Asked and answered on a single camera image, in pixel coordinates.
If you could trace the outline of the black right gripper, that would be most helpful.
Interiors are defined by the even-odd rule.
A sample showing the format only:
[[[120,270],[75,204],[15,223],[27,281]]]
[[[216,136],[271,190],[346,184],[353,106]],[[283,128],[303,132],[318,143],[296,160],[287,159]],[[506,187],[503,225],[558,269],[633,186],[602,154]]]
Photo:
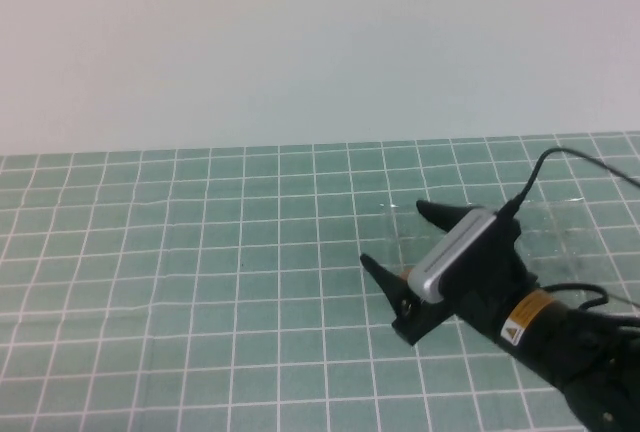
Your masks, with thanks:
[[[471,212],[471,205],[420,199],[416,208],[445,235],[406,278],[368,254],[359,257],[396,314],[395,332],[414,345],[456,315],[493,336],[499,312],[535,281],[515,252],[519,222],[503,212]]]

